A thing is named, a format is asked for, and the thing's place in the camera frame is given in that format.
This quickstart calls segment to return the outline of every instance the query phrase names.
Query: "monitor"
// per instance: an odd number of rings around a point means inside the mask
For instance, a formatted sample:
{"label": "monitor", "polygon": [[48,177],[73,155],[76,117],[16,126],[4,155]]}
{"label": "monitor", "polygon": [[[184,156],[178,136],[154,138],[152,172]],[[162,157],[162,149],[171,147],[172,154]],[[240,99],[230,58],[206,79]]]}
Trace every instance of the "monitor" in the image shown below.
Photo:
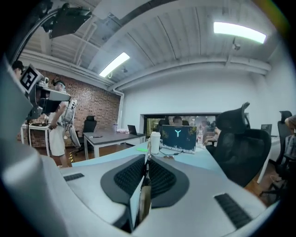
{"label": "monitor", "polygon": [[195,126],[162,126],[162,143],[167,149],[194,153],[197,128]]}

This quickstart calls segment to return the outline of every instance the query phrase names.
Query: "computer monitor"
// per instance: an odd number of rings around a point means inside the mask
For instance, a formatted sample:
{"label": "computer monitor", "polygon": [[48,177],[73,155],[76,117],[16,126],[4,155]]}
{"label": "computer monitor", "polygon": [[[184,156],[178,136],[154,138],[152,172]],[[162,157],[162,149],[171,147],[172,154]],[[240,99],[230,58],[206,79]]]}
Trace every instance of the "computer monitor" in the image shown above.
{"label": "computer monitor", "polygon": [[195,153],[197,128],[195,126],[162,126],[162,144],[164,148]]}
{"label": "computer monitor", "polygon": [[262,124],[261,125],[261,130],[268,132],[269,135],[271,135],[271,129],[272,129],[272,124]]}

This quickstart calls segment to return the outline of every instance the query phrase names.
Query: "wooden floor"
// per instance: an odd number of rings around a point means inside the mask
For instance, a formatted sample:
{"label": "wooden floor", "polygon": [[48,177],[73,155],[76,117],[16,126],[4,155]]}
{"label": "wooden floor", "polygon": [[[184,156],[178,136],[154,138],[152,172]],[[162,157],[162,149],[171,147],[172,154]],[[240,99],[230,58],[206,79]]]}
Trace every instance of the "wooden floor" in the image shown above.
{"label": "wooden floor", "polygon": [[[113,145],[113,146],[107,146],[107,147],[102,147],[99,149],[99,153],[100,156],[105,156],[120,150],[124,150],[126,148],[129,148],[130,146],[128,145]],[[71,165],[71,161],[69,159],[69,154],[71,151],[73,150],[77,150],[76,148],[66,148],[66,155],[68,158],[68,165]],[[38,151],[40,152],[40,154],[42,155],[46,155],[46,150],[45,149],[38,149]],[[89,151],[88,153],[88,157],[89,159],[93,159],[94,158],[94,152],[93,151]],[[74,161],[75,162],[79,162],[79,161],[84,161],[85,160],[85,154],[84,151],[81,151],[80,153],[78,153],[76,156],[73,155]],[[59,159],[54,159],[55,163],[57,165],[61,165],[61,161]],[[272,164],[268,164],[265,175],[263,176],[263,179],[261,181],[260,184],[257,183],[258,177],[259,177],[260,172],[252,179],[252,181],[245,187],[246,190],[248,190],[249,192],[253,193],[255,196],[257,196],[266,206],[269,206],[272,204],[271,200],[269,199],[269,197],[267,195],[264,195],[263,197],[259,197],[259,194],[262,191],[267,191],[270,184],[271,184],[271,179],[270,176],[274,175],[274,176],[278,176],[274,166]]]}

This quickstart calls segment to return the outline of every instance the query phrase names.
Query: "fluorescent light panel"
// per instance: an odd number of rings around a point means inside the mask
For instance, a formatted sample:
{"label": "fluorescent light panel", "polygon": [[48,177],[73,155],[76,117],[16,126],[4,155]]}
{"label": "fluorescent light panel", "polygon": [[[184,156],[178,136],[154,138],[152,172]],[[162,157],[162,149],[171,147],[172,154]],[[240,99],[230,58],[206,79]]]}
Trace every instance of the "fluorescent light panel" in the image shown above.
{"label": "fluorescent light panel", "polygon": [[250,28],[224,22],[214,22],[214,33],[235,35],[264,43],[266,35]]}
{"label": "fluorescent light panel", "polygon": [[117,58],[115,58],[105,69],[99,74],[102,77],[107,76],[111,71],[117,68],[120,64],[124,63],[130,57],[126,53],[122,53]]}

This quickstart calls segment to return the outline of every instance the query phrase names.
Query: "man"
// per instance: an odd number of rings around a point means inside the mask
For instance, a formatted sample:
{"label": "man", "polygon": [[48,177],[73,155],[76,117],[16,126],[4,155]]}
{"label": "man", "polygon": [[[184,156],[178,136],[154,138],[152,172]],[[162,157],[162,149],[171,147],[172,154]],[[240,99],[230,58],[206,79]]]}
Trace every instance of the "man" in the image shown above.
{"label": "man", "polygon": [[180,116],[175,116],[173,118],[173,122],[174,122],[175,126],[182,126],[183,125],[182,118]]}
{"label": "man", "polygon": [[285,124],[291,129],[291,133],[294,134],[296,129],[296,114],[286,118]]}
{"label": "man", "polygon": [[203,143],[203,145],[205,146],[208,142],[217,142],[219,135],[221,133],[221,130],[217,127],[215,127],[215,135],[213,137],[207,137]]}
{"label": "man", "polygon": [[207,137],[203,143],[203,145],[206,147],[206,149],[209,151],[209,153],[213,156],[216,150],[215,146],[207,146],[206,144],[208,142],[217,142],[219,135],[221,133],[221,130],[217,127],[215,127],[215,135],[213,137]]}
{"label": "man", "polygon": [[12,69],[13,69],[17,79],[20,79],[21,75],[24,71],[23,63],[20,60],[15,61],[12,65]]}
{"label": "man", "polygon": [[[53,85],[56,91],[67,93],[65,83],[61,80],[54,81]],[[51,154],[60,159],[63,168],[68,167],[64,143],[65,121],[63,119],[68,103],[69,102],[62,101],[57,110],[49,116],[49,128],[51,129],[49,132],[49,144]]]}

